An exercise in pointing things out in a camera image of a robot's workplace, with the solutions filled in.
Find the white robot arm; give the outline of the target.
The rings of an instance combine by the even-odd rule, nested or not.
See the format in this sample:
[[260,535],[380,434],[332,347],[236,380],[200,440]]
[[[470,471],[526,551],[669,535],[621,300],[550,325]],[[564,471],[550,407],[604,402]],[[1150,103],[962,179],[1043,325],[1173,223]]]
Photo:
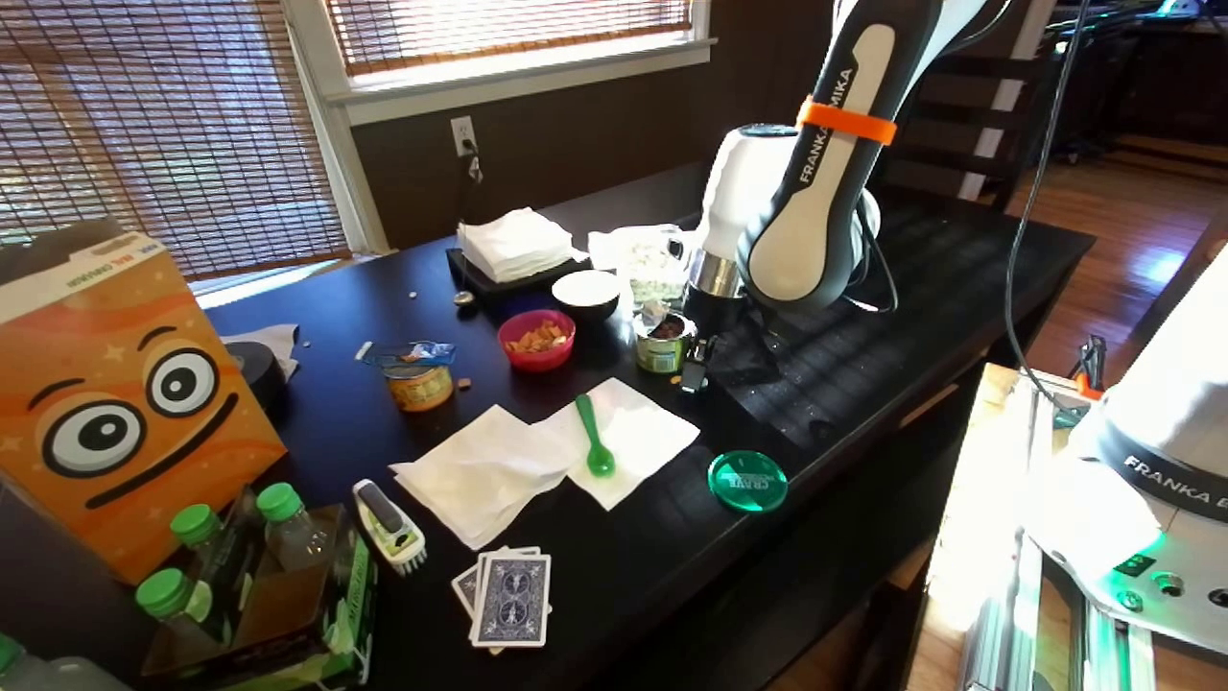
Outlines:
[[[773,309],[847,296],[884,226],[866,179],[926,69],[992,0],[838,0],[798,118],[714,159],[701,263]],[[1228,263],[1208,263],[1040,471],[1029,535],[1098,608],[1228,654]]]

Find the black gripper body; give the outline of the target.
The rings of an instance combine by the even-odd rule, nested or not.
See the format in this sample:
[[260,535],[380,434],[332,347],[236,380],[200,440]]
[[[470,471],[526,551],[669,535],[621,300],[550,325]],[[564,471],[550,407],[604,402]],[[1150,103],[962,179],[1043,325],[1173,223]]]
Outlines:
[[686,296],[686,319],[700,325],[696,355],[711,361],[724,355],[746,329],[749,309],[742,300],[718,300],[705,293]]

